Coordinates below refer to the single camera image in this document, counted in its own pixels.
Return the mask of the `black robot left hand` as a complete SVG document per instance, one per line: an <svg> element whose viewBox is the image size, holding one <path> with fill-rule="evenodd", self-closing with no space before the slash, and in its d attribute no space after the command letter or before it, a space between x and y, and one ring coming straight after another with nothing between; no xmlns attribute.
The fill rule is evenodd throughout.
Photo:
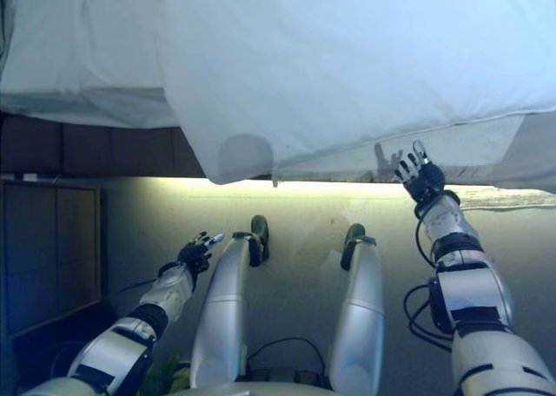
<svg viewBox="0 0 556 396"><path fill-rule="evenodd" d="M210 250L223 239L223 233L208 235L206 231L201 231L180 250L177 260L186 266L195 280L209 269Z"/></svg>

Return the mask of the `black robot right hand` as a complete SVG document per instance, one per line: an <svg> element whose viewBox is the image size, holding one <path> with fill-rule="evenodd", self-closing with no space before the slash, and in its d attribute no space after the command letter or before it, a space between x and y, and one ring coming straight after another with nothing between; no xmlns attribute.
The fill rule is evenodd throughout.
<svg viewBox="0 0 556 396"><path fill-rule="evenodd" d="M398 163L394 175L418 205L428 204L443 191L446 184L441 169L434 164L420 140Z"/></svg>

